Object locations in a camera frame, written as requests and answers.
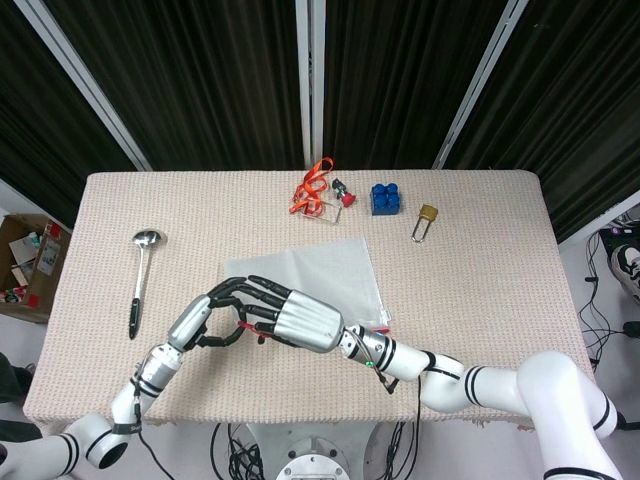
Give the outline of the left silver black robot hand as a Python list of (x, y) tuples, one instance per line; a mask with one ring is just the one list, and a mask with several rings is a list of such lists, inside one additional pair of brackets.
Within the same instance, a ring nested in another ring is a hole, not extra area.
[(240, 320), (246, 321), (246, 315), (241, 312), (242, 302), (233, 296), (246, 280), (246, 277), (230, 277), (196, 297), (170, 328), (168, 343), (180, 352), (187, 352), (195, 346), (224, 348), (239, 340), (245, 331), (241, 324), (229, 336), (217, 337), (206, 335), (206, 322), (214, 309), (225, 307), (233, 307)]

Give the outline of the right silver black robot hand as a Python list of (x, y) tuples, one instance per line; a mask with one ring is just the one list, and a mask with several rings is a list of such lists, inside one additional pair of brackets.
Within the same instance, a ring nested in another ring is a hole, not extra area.
[(237, 292), (257, 301), (243, 302), (241, 312), (257, 318), (253, 326), (259, 334), (315, 353), (329, 353), (342, 340), (341, 313), (305, 293), (257, 275), (250, 275)]

